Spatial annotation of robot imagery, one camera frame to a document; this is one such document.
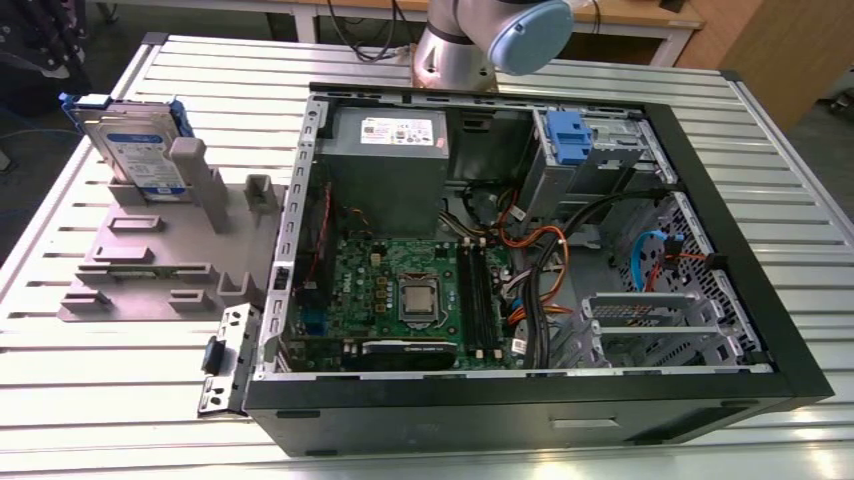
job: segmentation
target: green circuit board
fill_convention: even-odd
[[[510,368],[507,348],[502,358],[485,352],[482,358],[465,352],[463,319],[458,289],[457,244],[422,240],[350,240],[341,241],[335,264],[333,302],[326,312],[326,339],[409,338],[453,342],[458,345],[455,369]],[[503,248],[487,250],[491,271],[507,267]],[[411,328],[401,320],[402,278],[415,274],[438,284],[439,314],[423,328]],[[495,326],[501,329],[499,306],[494,305]],[[306,358],[319,370],[327,370],[335,361],[334,346],[318,340],[311,342]]]

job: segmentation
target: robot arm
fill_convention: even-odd
[[[433,0],[418,44],[418,86],[489,90],[495,67],[511,75],[539,70],[573,32],[564,0]]]

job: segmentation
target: motherboard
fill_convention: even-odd
[[[395,357],[426,349],[429,370],[435,362],[447,363],[443,369],[511,368],[495,293],[506,271],[503,247],[342,240],[331,304],[302,310],[306,335],[291,342],[291,360],[307,371],[335,371],[371,353]]]

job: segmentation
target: power supply label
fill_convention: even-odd
[[[187,190],[178,167],[167,158],[167,147],[161,135],[110,133],[107,140],[118,161],[134,184],[150,196],[167,200]]]
[[[433,146],[433,122],[406,118],[369,117],[362,120],[362,143]]]

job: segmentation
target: slotted aluminum work surface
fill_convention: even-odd
[[[310,80],[410,84],[343,47],[171,37],[115,97],[178,95],[227,181],[291,174]],[[59,300],[112,201],[84,140],[0,271],[0,471],[199,478],[854,477],[852,226],[741,84],[717,72],[554,62],[503,92],[669,103],[837,396],[668,448],[291,460],[247,420],[195,418],[217,322],[63,323]]]

